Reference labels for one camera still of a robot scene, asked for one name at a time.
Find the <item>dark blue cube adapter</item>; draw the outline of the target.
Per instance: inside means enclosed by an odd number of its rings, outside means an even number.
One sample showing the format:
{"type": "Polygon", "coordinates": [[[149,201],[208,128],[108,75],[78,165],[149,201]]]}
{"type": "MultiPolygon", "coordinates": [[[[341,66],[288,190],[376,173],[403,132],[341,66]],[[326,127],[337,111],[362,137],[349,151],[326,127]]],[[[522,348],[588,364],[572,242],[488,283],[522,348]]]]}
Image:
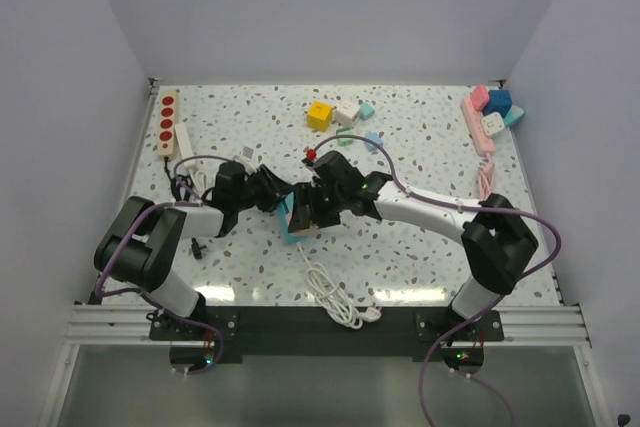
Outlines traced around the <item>dark blue cube adapter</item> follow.
{"type": "Polygon", "coordinates": [[[512,105],[513,101],[508,90],[489,90],[488,102],[483,108],[483,115],[498,113],[502,118],[505,118],[512,105]]]}

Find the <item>white cartoon cube adapter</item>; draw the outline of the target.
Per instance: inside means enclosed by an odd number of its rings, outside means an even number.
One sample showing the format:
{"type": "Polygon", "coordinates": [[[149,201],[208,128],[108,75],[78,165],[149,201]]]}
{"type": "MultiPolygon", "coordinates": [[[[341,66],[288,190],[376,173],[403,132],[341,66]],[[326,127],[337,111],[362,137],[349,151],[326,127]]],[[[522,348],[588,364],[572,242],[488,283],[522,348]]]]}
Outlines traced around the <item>white cartoon cube adapter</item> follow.
{"type": "Polygon", "coordinates": [[[360,106],[353,102],[341,102],[333,110],[334,120],[344,126],[353,127],[360,117],[360,106]]]}

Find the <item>teal cube plug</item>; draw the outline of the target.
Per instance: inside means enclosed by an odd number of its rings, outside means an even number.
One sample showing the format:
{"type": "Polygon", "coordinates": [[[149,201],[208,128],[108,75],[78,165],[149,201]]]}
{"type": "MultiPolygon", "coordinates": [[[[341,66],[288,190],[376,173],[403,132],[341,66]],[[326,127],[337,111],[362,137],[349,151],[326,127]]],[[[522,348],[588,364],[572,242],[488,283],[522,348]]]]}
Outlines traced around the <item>teal cube plug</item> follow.
{"type": "Polygon", "coordinates": [[[359,106],[359,118],[363,121],[371,119],[375,115],[374,107],[368,102],[363,102],[359,106]]]}

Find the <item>teal power strip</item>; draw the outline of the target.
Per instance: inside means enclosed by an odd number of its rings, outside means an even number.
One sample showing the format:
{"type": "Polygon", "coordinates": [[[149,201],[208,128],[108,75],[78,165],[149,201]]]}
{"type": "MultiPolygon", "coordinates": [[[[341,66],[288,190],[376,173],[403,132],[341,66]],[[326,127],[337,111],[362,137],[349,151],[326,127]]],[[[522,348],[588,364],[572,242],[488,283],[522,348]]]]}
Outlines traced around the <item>teal power strip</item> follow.
{"type": "Polygon", "coordinates": [[[524,115],[525,111],[523,108],[517,105],[512,105],[503,118],[505,126],[507,128],[512,128],[523,119],[524,115]]]}
{"type": "Polygon", "coordinates": [[[283,231],[283,238],[287,244],[295,244],[299,238],[289,232],[289,222],[294,205],[294,194],[289,194],[276,206],[276,215],[283,231]]]}

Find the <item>pink cube adapter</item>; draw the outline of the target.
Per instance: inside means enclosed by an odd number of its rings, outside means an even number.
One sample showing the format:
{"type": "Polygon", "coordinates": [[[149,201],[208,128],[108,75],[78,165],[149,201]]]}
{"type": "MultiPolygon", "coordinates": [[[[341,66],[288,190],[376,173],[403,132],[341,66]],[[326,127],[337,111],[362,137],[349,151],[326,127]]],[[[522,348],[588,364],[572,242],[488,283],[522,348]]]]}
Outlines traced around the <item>pink cube adapter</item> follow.
{"type": "Polygon", "coordinates": [[[485,85],[477,85],[470,94],[470,101],[475,111],[482,111],[490,101],[487,87],[485,85]]]}

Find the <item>light blue cube plug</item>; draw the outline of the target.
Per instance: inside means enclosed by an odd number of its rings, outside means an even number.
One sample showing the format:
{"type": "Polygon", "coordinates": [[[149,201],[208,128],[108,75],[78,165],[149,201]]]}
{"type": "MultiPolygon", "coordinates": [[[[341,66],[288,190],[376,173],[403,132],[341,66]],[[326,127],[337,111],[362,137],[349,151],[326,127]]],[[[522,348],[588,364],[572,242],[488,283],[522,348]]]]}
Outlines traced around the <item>light blue cube plug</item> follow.
{"type": "Polygon", "coordinates": [[[367,139],[367,141],[365,142],[366,149],[369,152],[375,152],[383,146],[383,141],[376,132],[367,132],[365,134],[365,138],[367,139]]]}

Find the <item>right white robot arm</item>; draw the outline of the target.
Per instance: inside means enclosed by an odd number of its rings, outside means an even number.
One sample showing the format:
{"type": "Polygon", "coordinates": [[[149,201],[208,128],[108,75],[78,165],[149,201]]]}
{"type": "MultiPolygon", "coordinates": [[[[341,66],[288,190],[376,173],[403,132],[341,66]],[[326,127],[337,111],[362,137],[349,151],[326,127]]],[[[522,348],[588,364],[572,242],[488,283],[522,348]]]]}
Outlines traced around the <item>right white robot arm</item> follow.
{"type": "Polygon", "coordinates": [[[373,172],[346,182],[323,180],[293,186],[289,231],[326,228],[341,223],[341,213],[410,224],[461,245],[470,277],[449,304],[448,333],[469,339],[481,327],[480,313],[511,294],[539,247],[527,224],[509,201],[492,194],[484,201],[403,190],[392,176],[373,172]]]}

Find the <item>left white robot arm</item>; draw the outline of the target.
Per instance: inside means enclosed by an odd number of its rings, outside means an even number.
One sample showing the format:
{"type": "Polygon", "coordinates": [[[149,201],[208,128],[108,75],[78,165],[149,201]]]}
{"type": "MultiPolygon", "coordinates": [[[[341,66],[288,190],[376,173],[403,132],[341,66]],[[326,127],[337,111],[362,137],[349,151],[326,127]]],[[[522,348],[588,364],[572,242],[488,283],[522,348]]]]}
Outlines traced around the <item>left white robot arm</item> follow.
{"type": "Polygon", "coordinates": [[[183,338],[200,337],[208,322],[206,301],[174,270],[180,242],[224,237],[242,211],[272,212],[292,192],[292,184],[265,166],[249,173],[243,164],[228,161],[220,165],[213,186],[189,201],[128,198],[96,248],[95,295],[137,293],[173,316],[171,325],[183,338]]]}

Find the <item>aluminium front rail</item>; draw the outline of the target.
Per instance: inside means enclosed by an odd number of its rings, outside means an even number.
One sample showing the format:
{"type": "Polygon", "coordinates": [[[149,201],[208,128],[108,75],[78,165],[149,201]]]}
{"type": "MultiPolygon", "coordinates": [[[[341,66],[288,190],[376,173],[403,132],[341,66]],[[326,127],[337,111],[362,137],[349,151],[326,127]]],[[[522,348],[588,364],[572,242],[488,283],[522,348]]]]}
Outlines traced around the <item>aluminium front rail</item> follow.
{"type": "MultiPolygon", "coordinates": [[[[67,345],[148,345],[149,306],[76,305],[63,337],[67,345]]],[[[504,347],[589,347],[578,307],[500,306],[504,347]]]]}

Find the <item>yellow cube plug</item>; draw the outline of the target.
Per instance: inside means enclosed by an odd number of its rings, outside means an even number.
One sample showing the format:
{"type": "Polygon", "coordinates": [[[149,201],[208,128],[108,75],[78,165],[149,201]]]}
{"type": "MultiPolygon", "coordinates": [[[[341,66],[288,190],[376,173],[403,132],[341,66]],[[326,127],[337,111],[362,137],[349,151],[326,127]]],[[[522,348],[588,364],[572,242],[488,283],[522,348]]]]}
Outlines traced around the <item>yellow cube plug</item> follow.
{"type": "Polygon", "coordinates": [[[332,117],[333,107],[331,105],[315,101],[307,111],[307,126],[312,130],[326,132],[332,122],[332,117]]]}

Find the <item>teal flat power strip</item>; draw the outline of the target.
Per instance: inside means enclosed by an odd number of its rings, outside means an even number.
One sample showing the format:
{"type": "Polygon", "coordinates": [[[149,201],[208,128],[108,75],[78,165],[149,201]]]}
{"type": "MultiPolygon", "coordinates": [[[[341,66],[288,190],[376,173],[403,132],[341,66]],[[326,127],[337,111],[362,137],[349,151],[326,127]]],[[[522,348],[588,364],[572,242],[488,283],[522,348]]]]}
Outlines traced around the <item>teal flat power strip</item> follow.
{"type": "Polygon", "coordinates": [[[507,128],[512,128],[523,119],[524,115],[525,111],[523,108],[517,105],[512,105],[503,118],[505,126],[507,128]]]}

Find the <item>peach starfish cube adapter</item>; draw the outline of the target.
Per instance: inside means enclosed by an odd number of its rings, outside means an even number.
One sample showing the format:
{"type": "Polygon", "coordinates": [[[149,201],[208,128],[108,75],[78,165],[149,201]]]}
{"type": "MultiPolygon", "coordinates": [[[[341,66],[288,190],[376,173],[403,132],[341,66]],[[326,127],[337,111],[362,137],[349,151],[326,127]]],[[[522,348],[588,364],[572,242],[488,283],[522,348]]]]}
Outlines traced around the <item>peach starfish cube adapter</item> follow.
{"type": "Polygon", "coordinates": [[[292,233],[292,236],[295,238],[303,238],[303,237],[309,237],[312,235],[316,235],[319,231],[319,228],[316,225],[311,225],[310,227],[306,228],[306,229],[302,229],[296,232],[292,233]]]}

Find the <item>beige red power strip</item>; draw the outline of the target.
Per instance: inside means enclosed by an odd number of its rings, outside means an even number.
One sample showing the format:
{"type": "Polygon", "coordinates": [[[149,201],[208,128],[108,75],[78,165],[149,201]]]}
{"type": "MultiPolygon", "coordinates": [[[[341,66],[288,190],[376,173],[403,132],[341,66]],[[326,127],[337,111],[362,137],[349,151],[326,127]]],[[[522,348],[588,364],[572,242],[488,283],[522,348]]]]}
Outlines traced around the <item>beige red power strip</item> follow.
{"type": "Polygon", "coordinates": [[[171,157],[174,154],[178,110],[179,96],[176,89],[163,90],[159,93],[157,154],[160,157],[171,157]]]}

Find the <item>white green cube adapter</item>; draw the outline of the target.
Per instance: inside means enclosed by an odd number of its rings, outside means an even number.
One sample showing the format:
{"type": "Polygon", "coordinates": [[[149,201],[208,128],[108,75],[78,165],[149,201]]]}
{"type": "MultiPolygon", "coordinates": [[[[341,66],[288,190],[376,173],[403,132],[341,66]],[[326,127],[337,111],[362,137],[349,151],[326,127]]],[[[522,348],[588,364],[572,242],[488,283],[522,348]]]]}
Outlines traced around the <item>white green cube adapter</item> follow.
{"type": "Polygon", "coordinates": [[[338,136],[337,143],[340,146],[346,146],[354,143],[354,139],[352,135],[354,132],[350,128],[342,128],[336,131],[336,135],[338,136]]]}

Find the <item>white pink power strip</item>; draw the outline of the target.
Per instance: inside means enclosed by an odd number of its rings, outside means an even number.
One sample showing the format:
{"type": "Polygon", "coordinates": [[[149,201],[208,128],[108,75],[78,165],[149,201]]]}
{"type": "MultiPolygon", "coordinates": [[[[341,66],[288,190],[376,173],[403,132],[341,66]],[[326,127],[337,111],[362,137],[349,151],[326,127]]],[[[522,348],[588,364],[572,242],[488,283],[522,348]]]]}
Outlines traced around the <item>white pink power strip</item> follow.
{"type": "Polygon", "coordinates": [[[499,113],[484,116],[474,109],[470,97],[465,97],[460,107],[477,154],[493,154],[496,150],[493,138],[506,129],[502,116],[499,113]]]}

